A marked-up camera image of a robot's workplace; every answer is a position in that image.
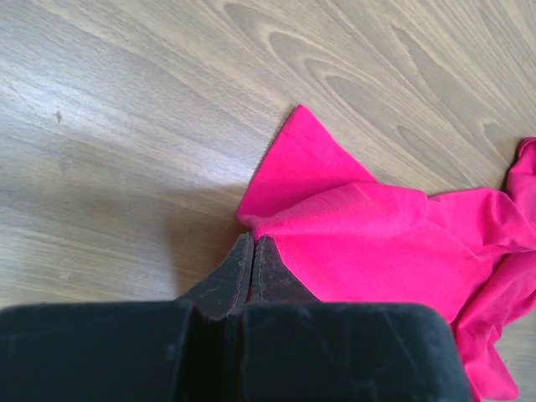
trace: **fabric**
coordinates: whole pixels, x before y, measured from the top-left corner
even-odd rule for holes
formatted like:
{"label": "fabric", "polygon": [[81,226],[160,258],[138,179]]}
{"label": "fabric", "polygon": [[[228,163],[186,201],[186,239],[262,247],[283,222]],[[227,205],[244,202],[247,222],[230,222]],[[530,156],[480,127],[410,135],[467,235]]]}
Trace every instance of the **fabric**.
{"label": "fabric", "polygon": [[266,154],[238,219],[269,235],[325,302],[417,302],[452,326],[475,400],[515,399],[494,348],[536,304],[536,137],[507,192],[428,197],[378,183],[298,106]]}

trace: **pink cloth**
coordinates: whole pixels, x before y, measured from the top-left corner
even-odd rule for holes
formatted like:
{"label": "pink cloth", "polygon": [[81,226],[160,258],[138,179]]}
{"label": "pink cloth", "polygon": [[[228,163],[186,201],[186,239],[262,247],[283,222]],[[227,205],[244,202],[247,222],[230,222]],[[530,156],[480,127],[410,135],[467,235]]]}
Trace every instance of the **pink cloth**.
{"label": "pink cloth", "polygon": [[378,183],[298,106],[254,176],[238,219],[276,241],[325,302],[417,302],[451,325],[476,400],[515,399],[494,348],[536,304],[536,137],[507,192],[428,197]]}

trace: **wooden surface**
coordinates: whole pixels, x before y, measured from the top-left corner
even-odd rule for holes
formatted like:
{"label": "wooden surface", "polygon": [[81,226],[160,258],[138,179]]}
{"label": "wooden surface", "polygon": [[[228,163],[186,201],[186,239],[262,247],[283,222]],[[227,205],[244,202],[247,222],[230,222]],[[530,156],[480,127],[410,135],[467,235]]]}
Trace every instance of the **wooden surface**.
{"label": "wooden surface", "polygon": [[[386,183],[498,186],[536,132],[536,3],[0,0],[0,305],[166,299],[293,106]],[[536,400],[536,316],[502,353]]]}

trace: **bright pink fabric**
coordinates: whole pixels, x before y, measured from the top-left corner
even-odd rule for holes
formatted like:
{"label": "bright pink fabric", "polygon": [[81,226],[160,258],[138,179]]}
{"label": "bright pink fabric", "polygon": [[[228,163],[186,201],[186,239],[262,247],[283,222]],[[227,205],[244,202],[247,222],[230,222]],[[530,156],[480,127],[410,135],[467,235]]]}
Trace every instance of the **bright pink fabric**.
{"label": "bright pink fabric", "polygon": [[417,302],[451,325],[476,400],[515,399],[494,348],[536,304],[536,137],[507,192],[428,197],[378,183],[304,106],[262,161],[238,211],[325,302]]}

